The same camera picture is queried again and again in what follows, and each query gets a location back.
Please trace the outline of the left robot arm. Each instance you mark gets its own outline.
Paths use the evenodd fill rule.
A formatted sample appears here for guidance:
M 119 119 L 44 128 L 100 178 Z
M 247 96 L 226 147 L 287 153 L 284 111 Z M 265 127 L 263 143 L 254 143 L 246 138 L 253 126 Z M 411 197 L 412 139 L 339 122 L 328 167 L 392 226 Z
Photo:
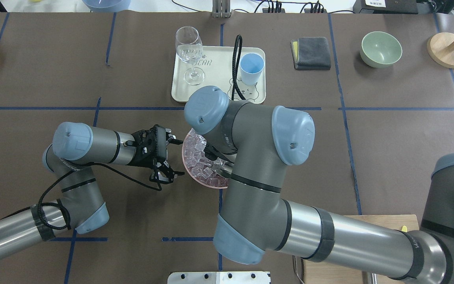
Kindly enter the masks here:
M 148 168 L 149 181 L 156 191 L 184 172 L 175 171 L 167 161 L 167 146 L 180 145 L 169 128 L 155 125 L 132 134 L 110 131 L 84 123 L 63 122 L 54 133 L 52 144 L 43 154 L 43 164 L 56 175 L 62 196 L 38 203 L 0 219 L 0 259 L 50 241 L 68 230 L 78 234 L 94 231 L 109 220 L 92 166 L 111 169 L 112 164 Z

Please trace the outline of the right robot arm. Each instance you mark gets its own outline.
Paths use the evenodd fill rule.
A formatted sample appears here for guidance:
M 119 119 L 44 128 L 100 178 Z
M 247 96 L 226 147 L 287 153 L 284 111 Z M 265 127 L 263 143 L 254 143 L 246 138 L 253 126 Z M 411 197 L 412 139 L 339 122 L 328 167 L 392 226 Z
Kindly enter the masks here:
M 454 111 L 308 112 L 196 90 L 184 116 L 234 162 L 214 246 L 454 284 Z

